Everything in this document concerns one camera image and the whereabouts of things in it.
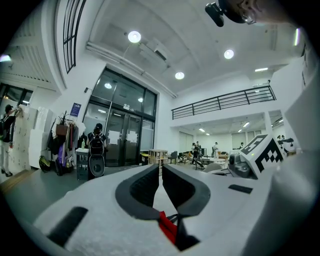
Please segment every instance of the red strap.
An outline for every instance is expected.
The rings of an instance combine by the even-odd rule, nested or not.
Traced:
[[[176,243],[177,226],[167,219],[166,213],[160,211],[159,227],[166,237],[173,243]]]

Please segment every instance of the recessed ceiling light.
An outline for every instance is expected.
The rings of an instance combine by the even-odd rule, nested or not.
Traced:
[[[268,70],[268,69],[269,69],[268,67],[258,68],[258,69],[255,70],[255,72],[266,71],[266,70]]]
[[[138,31],[131,31],[128,34],[128,39],[131,43],[139,43],[141,40],[141,34]]]
[[[226,50],[224,52],[224,57],[227,59],[227,60],[230,60],[233,56],[235,55],[234,51],[233,50]]]
[[[295,30],[294,46],[297,46],[299,44],[299,35],[300,35],[300,29],[297,28]]]
[[[10,62],[10,61],[11,61],[11,58],[9,55],[6,55],[6,54],[0,55],[0,62]]]
[[[185,78],[185,73],[183,73],[183,72],[177,72],[177,73],[175,74],[175,78],[178,79],[178,80],[184,79],[184,78]]]
[[[111,89],[111,88],[112,88],[112,86],[111,86],[110,83],[105,83],[105,84],[104,84],[104,87],[107,88],[107,89]]]

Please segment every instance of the ceiling light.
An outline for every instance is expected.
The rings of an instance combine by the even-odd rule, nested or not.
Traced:
[[[256,70],[255,70],[255,72],[259,72],[259,71],[266,71],[266,70],[268,70],[268,68],[267,68],[267,67],[264,67],[264,68],[258,68],[258,69],[256,69]]]
[[[225,57],[227,60],[230,60],[234,55],[235,55],[235,53],[234,53],[233,50],[226,50],[226,51],[224,52],[224,57]]]
[[[9,55],[6,55],[6,54],[0,55],[0,62],[10,62],[10,61],[11,61],[11,58]]]
[[[294,46],[297,46],[299,44],[299,36],[300,36],[300,29],[297,28],[295,30]]]
[[[131,31],[128,34],[128,39],[131,43],[139,43],[141,40],[141,34],[138,31]]]
[[[110,83],[105,83],[105,84],[104,84],[104,87],[107,88],[107,89],[111,89],[111,88],[112,88],[112,86],[111,86]]]
[[[185,78],[185,73],[183,73],[183,72],[177,72],[177,73],[175,74],[175,78],[178,79],[178,80],[184,79],[184,78]]]

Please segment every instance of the metal railing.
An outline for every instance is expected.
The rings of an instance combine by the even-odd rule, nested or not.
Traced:
[[[172,109],[172,119],[185,118],[211,111],[224,110],[253,103],[275,101],[270,85],[240,90]]]
[[[63,56],[67,74],[76,66],[78,28],[86,1],[68,0],[66,5],[63,21]]]

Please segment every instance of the balcony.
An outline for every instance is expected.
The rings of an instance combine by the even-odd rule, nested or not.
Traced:
[[[270,85],[240,90],[172,109],[172,120],[254,103],[275,101]]]

